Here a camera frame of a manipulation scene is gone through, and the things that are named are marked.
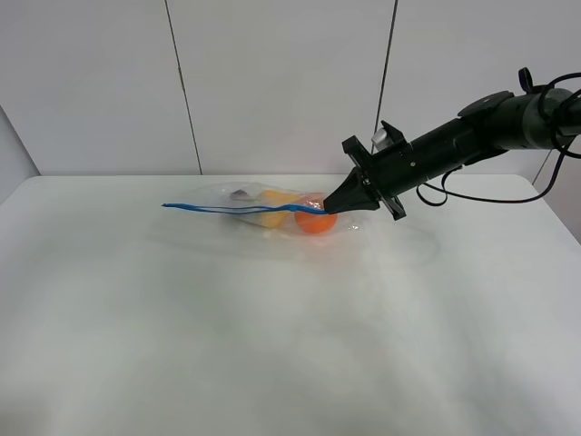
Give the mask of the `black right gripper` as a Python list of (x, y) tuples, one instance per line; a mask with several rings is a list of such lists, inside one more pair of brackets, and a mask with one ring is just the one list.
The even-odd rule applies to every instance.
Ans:
[(403, 133), (393, 125), (381, 121), (391, 137), (392, 144), (382, 151), (370, 153), (353, 135), (342, 143), (343, 152), (354, 163), (344, 182), (323, 201), (328, 214), (350, 211), (375, 211), (383, 204), (397, 221), (407, 216), (398, 195), (405, 191), (409, 169), (404, 152), (409, 148)]

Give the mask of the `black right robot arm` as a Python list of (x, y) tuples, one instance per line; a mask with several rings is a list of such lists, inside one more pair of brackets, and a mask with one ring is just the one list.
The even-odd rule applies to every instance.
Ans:
[(324, 209), (334, 214), (386, 206), (398, 220), (406, 215), (399, 195), (431, 179), (512, 150), (564, 148), (579, 135), (580, 98), (561, 88), (486, 96), (411, 142), (383, 122), (372, 138), (376, 153), (355, 136), (343, 142), (355, 166)]

